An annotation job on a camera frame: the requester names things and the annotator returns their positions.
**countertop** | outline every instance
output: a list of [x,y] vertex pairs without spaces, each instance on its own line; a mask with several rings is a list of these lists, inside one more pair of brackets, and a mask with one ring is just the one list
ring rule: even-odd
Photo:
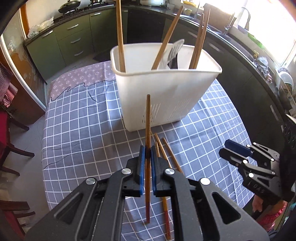
[[[112,9],[115,8],[115,3],[109,2],[108,5],[102,6],[102,7],[97,7],[97,8],[84,8],[84,9],[79,9],[77,12],[74,12],[72,15],[65,15],[62,17],[59,17],[54,20],[54,24],[47,29],[41,31],[39,34],[33,36],[30,39],[26,39],[24,41],[24,45],[28,45],[31,42],[33,42],[35,39],[37,39],[39,36],[43,35],[44,33],[52,30],[53,28],[69,21],[74,18],[90,14],[92,12],[97,12],[98,10],[106,10],[106,9]],[[165,9],[162,7],[149,7],[149,6],[139,6],[139,5],[132,5],[130,3],[128,4],[123,4],[122,9],[136,9],[136,10],[143,10],[146,12],[153,12],[154,14],[160,14],[163,16],[165,14],[166,18],[168,19],[174,19],[174,11]],[[199,20],[189,20],[187,18],[180,18],[179,23],[193,29],[193,30],[198,30],[199,27]],[[207,29],[207,37],[214,39],[215,41],[218,41],[218,43],[224,47],[226,50],[228,50],[232,55],[234,55],[236,58],[238,58],[247,68],[251,73],[258,79],[260,84],[264,87],[264,89],[268,92],[269,96],[277,106],[277,109],[281,115],[282,118],[285,118],[285,112],[284,109],[279,102],[278,96],[277,96],[277,88],[274,86],[274,84],[268,84],[266,83],[265,79],[262,77],[260,71],[255,67],[254,63],[251,62],[239,49],[237,49],[234,45],[229,43],[226,39],[224,39],[222,36],[217,34],[216,32]]]

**chair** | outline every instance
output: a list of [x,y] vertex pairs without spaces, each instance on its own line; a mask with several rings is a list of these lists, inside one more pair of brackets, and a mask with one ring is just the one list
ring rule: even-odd
[[12,151],[17,154],[29,157],[34,157],[35,154],[32,152],[27,152],[18,149],[10,143],[9,123],[13,123],[14,125],[24,129],[25,131],[28,131],[29,127],[16,121],[11,116],[9,116],[6,111],[0,109],[0,170],[19,176],[20,174],[18,172],[3,166],[3,163],[6,157],[8,156],[9,152]]
[[13,211],[24,211],[29,210],[30,207],[27,202],[13,202],[13,201],[2,201],[0,200],[0,210],[3,211],[6,220],[12,227],[12,229],[22,238],[24,239],[25,232],[23,230],[23,226],[27,224],[20,224],[17,220],[18,218],[24,218],[31,215],[34,215],[35,212],[30,213],[18,213],[15,214]]

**chopstick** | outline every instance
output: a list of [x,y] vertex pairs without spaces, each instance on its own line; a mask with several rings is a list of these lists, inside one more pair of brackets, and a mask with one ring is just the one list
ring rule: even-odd
[[156,59],[154,60],[154,63],[153,63],[153,65],[152,65],[151,70],[153,70],[153,69],[157,69],[157,67],[158,67],[158,65],[159,65],[159,63],[160,63],[160,61],[161,61],[161,58],[162,58],[162,56],[163,56],[163,53],[164,53],[164,51],[165,51],[165,48],[166,48],[166,46],[167,46],[167,44],[168,44],[168,41],[170,40],[170,38],[171,38],[171,36],[172,36],[172,34],[173,34],[173,31],[174,31],[174,29],[175,29],[175,27],[176,27],[176,25],[177,25],[177,22],[178,22],[178,20],[179,20],[179,18],[180,18],[180,14],[181,14],[182,11],[183,11],[183,8],[184,8],[183,5],[179,8],[179,11],[178,11],[177,15],[175,16],[175,18],[174,18],[172,24],[170,25],[170,27],[169,27],[169,29],[168,29],[168,32],[167,32],[167,34],[165,35],[165,38],[163,39],[163,43],[162,43],[162,45],[161,45],[161,47],[160,47],[160,49],[159,49],[159,51],[158,51],[158,54],[157,54],[157,56],[156,56]]
[[146,223],[150,223],[150,148],[151,148],[151,129],[150,129],[150,114],[151,101],[150,95],[147,95],[146,100],[146,139],[145,139],[145,209],[146,209]]
[[208,24],[209,18],[210,18],[210,11],[211,11],[211,9],[209,9],[209,11],[206,12],[205,16],[204,16],[204,19],[205,19],[204,26],[202,28],[202,34],[200,37],[200,43],[199,43],[199,48],[197,50],[197,55],[196,55],[196,58],[195,58],[195,61],[194,61],[193,67],[192,67],[193,69],[196,69],[198,61],[200,59],[200,54],[202,52],[203,43],[205,41],[205,34],[207,33],[207,24]]
[[166,144],[166,146],[167,146],[167,148],[168,148],[168,152],[169,152],[170,155],[172,156],[172,159],[173,159],[173,161],[174,161],[175,166],[177,167],[177,170],[178,170],[179,172],[183,173],[183,171],[182,171],[182,169],[181,169],[181,167],[180,167],[180,165],[179,165],[177,159],[175,158],[175,155],[174,155],[174,153],[173,153],[173,151],[172,151],[172,149],[171,149],[169,143],[166,141],[165,138],[163,138],[163,141],[164,141],[164,143]]
[[[155,142],[155,149],[156,149],[156,155],[160,157],[157,141]],[[166,238],[167,240],[170,240],[171,236],[170,236],[170,221],[169,221],[169,215],[168,215],[168,203],[167,203],[166,197],[162,197],[162,200],[163,200],[163,211],[165,214]]]
[[199,47],[199,44],[200,44],[200,37],[202,35],[203,19],[204,19],[204,14],[202,13],[202,18],[200,20],[200,26],[198,27],[197,37],[196,37],[195,46],[194,46],[194,50],[193,50],[193,53],[192,53],[189,69],[193,69],[193,65],[194,65],[194,62],[195,62],[195,59],[196,59],[196,56],[197,56],[197,50],[198,50],[198,47]]
[[157,133],[155,133],[155,137],[156,137],[156,140],[157,140],[157,142],[158,142],[158,145],[159,145],[159,148],[160,148],[160,150],[161,150],[161,153],[162,153],[162,155],[163,155],[163,158],[166,159],[166,160],[168,161],[168,164],[169,164],[170,168],[172,168],[172,166],[171,166],[171,164],[170,164],[170,161],[168,160],[168,156],[166,155],[165,150],[163,149],[163,145],[161,144],[160,139],[159,139]]
[[122,19],[121,19],[121,1],[116,1],[116,24],[117,24],[117,42],[119,54],[119,67],[121,72],[126,71],[123,49]]

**blue checkered tablecloth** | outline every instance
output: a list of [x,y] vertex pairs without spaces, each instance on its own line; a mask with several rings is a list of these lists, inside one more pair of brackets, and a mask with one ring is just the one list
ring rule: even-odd
[[[45,117],[42,163],[50,209],[87,177],[104,179],[124,168],[145,143],[145,130],[129,132],[124,128],[116,81],[88,87],[81,84],[62,93],[48,103]],[[218,155],[227,139],[244,145],[250,140],[217,80],[184,119],[152,127],[152,132],[167,139],[187,177],[209,178],[240,207],[251,199],[252,193],[242,186],[237,169]],[[150,224],[144,223],[144,195],[126,198],[122,240],[165,240],[162,200],[150,192]],[[168,205],[174,237],[169,198]]]

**door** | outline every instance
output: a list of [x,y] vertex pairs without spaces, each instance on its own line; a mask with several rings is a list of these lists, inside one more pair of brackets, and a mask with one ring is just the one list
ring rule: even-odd
[[95,52],[101,53],[117,45],[116,9],[91,13],[89,19]]

